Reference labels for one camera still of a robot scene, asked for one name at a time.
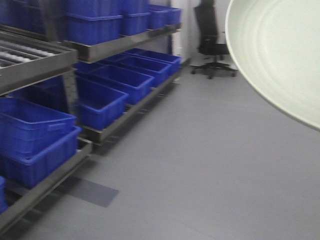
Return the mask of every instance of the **office chair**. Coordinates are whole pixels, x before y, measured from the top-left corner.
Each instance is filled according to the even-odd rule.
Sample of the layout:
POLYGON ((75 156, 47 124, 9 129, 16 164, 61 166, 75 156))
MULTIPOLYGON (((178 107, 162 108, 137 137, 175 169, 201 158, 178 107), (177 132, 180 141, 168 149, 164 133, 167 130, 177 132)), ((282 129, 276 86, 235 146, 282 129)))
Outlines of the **office chair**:
POLYGON ((235 77, 238 70, 231 68, 227 63, 218 62, 218 57, 220 60, 223 60, 224 55, 229 55, 230 53, 227 44, 217 43, 219 34, 214 3, 215 0, 201 0, 201 3, 194 8, 196 21, 200 30, 198 52, 206 56, 213 56, 213 61, 201 66, 194 66, 191 74, 196 74, 197 69, 210 69, 208 79, 212 79, 215 71, 222 69, 232 72, 232 77, 235 77))

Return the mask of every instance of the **white wall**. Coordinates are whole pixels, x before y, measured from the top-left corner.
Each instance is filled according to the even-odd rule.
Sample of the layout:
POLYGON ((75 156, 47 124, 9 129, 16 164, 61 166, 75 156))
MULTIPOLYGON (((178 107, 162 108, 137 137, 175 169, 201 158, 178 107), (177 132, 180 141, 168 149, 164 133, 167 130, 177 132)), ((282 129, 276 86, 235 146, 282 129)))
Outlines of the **white wall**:
POLYGON ((191 58, 191 0, 171 0, 171 6, 182 9, 180 32, 173 35, 173 54, 182 57, 182 62, 191 58))

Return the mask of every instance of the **blue plastic crate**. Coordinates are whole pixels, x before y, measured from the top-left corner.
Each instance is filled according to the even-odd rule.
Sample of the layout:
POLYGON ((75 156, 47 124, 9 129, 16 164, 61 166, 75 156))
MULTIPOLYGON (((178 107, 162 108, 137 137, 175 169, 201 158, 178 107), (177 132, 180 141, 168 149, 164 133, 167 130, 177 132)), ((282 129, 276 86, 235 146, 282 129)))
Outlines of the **blue plastic crate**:
POLYGON ((29 5, 32 7, 40 7, 39 0, 29 0, 29 5))
POLYGON ((66 12, 90 18, 116 16, 120 4, 120 0, 67 0, 66 12))
POLYGON ((137 52, 136 55, 141 58, 146 58, 146 59, 158 61, 158 62, 161 62, 164 64, 170 64, 171 65, 171 67, 169 69, 170 76, 179 70, 180 64, 181 64, 181 57, 180 56, 165 54, 165 53, 161 53, 161 52, 145 50, 145 51, 137 52))
POLYGON ((8 205, 5 196, 5 179, 0 176, 0 214, 7 210, 8 205))
POLYGON ((124 113, 128 94, 81 77, 76 82, 83 125, 102 130, 124 113))
POLYGON ((6 163, 3 159, 0 158, 0 175, 6 177, 6 163))
POLYGON ((54 110, 62 112, 68 110, 65 89, 60 76, 24 87, 11 92, 9 95, 54 110))
POLYGON ((14 26, 28 31, 33 30, 32 12, 27 0, 12 0, 14 8, 14 26))
POLYGON ((124 15, 121 21, 120 34, 132 36, 145 32, 150 14, 150 12, 143 12, 124 15))
POLYGON ((132 49, 129 49, 127 51, 122 52, 122 54, 135 55, 135 54, 142 52, 142 51, 145 51, 145 50, 140 49, 140 48, 132 48, 132 49))
POLYGON ((120 12, 123 15, 148 12, 149 0, 119 0, 120 12))
POLYGON ((125 58, 126 56, 127 56, 126 54, 119 53, 119 54, 107 57, 105 59, 102 59, 98 63, 102 65, 110 65, 110 64, 114 65, 114 64, 117 64, 121 59, 125 58))
POLYGON ((70 132, 30 159, 0 155, 0 159, 5 161, 7 177, 27 188, 33 188, 76 153, 80 132, 80 127, 73 126, 70 132))
POLYGON ((95 45, 119 38, 122 15, 85 17, 68 14, 69 40, 95 45))
POLYGON ((172 24, 178 24, 181 21, 181 8, 175 8, 175 7, 169 7, 169 6, 160 6, 160 5, 149 5, 149 9, 153 10, 167 10, 168 13, 166 13, 166 25, 172 25, 172 24))
POLYGON ((75 73, 87 74, 102 67, 99 63, 85 63, 79 61, 73 65, 76 68, 75 73))
POLYGON ((153 76, 154 80, 152 83, 152 87, 158 87, 168 78, 169 69, 171 67, 171 65, 163 62, 145 59, 137 56, 128 56, 119 61, 119 64, 124 68, 153 76))
POLYGON ((129 69, 108 65, 90 73, 88 78, 96 83, 129 94, 127 103, 137 104, 151 91, 154 78, 129 69))
POLYGON ((12 0, 0 0, 0 24, 14 25, 15 9, 12 0))
POLYGON ((148 21, 148 29, 159 29, 166 25, 169 10, 149 9, 150 17, 148 21))
POLYGON ((0 98, 0 153, 31 158, 71 131, 75 116, 17 98, 0 98))

